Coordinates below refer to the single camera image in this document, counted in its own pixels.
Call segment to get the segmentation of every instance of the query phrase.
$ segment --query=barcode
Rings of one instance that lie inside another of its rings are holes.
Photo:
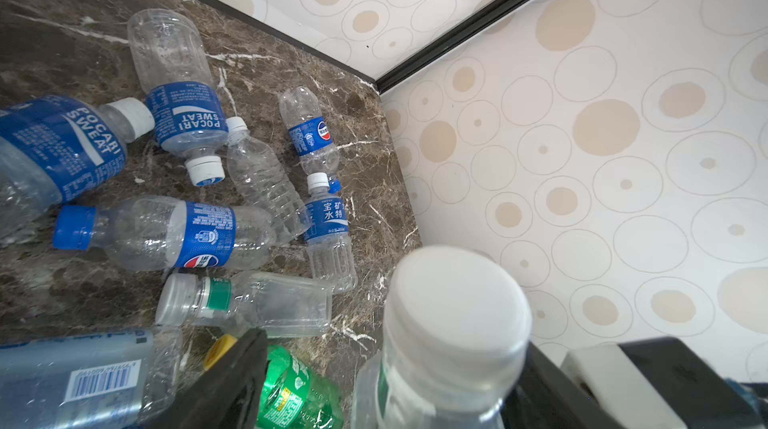
[[[64,402],[107,394],[135,387],[139,379],[141,359],[107,366],[72,371]]]

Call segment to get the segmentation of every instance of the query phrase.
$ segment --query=water bottle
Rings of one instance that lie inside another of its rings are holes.
[[[333,294],[350,291],[357,286],[357,273],[344,201],[328,192],[328,175],[323,172],[308,175],[306,184],[311,227],[304,240],[312,277],[333,283]]]
[[[257,207],[220,207],[164,195],[139,195],[110,209],[65,205],[56,249],[102,248],[130,271],[226,265],[255,269],[270,259],[275,233]]]
[[[226,143],[225,117],[197,27],[172,10],[147,9],[128,21],[128,40],[160,147],[186,159],[193,184],[224,180],[216,150]]]
[[[155,322],[215,326],[235,337],[249,328],[263,328],[270,338],[323,335],[331,325],[331,292],[323,281],[270,272],[229,279],[171,274]]]
[[[131,329],[0,347],[0,414],[14,429],[122,429],[174,399],[178,328]]]
[[[226,120],[230,130],[226,168],[246,204],[273,216],[278,245],[287,244],[309,227],[306,206],[270,146],[248,133],[241,117]]]
[[[95,108],[46,96],[0,110],[0,237],[119,174],[125,145],[153,127],[135,98]]]
[[[280,94],[278,101],[280,115],[288,128],[293,146],[299,153],[304,173],[328,174],[331,193],[339,192],[341,183],[335,174],[341,157],[339,149],[333,143],[326,121],[322,118],[317,96],[302,86],[286,90]]]
[[[493,261],[448,245],[398,262],[384,303],[384,344],[358,372],[352,429],[503,429],[533,317]]]

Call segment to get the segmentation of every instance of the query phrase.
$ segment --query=sprite bottle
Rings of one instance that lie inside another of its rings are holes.
[[[284,347],[268,347],[267,360],[257,422],[260,429],[342,429],[338,386]]]

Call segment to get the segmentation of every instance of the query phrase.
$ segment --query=marble countertop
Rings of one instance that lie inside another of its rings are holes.
[[[225,114],[243,117],[251,133],[270,144],[304,195],[305,176],[276,96],[307,86],[323,104],[343,157],[341,196],[360,283],[334,298],[331,332],[283,342],[339,384],[348,409],[357,369],[381,347],[389,276],[397,261],[421,244],[381,101],[369,83],[196,0],[0,0],[0,103],[52,93],[94,105],[143,98],[125,23],[149,7],[176,10],[197,24]],[[183,161],[161,150],[151,134],[130,145],[119,176],[76,203],[110,205],[141,193],[243,203],[228,179],[195,188]],[[53,250],[57,214],[53,209],[24,230],[20,243],[6,241],[0,250],[0,343],[151,325],[160,273],[127,272],[98,250]],[[272,261],[261,270],[310,277],[303,243],[274,248]],[[187,333],[183,385],[199,374],[205,351],[220,335],[215,328]]]

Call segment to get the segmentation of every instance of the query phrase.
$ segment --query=pocari sweat label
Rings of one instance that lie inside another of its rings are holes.
[[[175,267],[224,265],[232,255],[237,224],[229,207],[186,202],[187,228]]]
[[[216,92],[201,82],[172,82],[152,89],[147,107],[160,145],[168,138],[201,130],[227,131]]]
[[[304,232],[305,241],[321,235],[350,231],[350,223],[346,220],[344,202],[340,197],[329,197],[308,202],[306,209],[310,214],[312,226],[307,232]]]
[[[315,117],[290,128],[288,134],[293,139],[293,146],[299,155],[306,155],[333,144],[331,133],[322,117]]]
[[[88,106],[46,96],[0,112],[0,137],[39,165],[70,202],[125,167],[118,136]]]

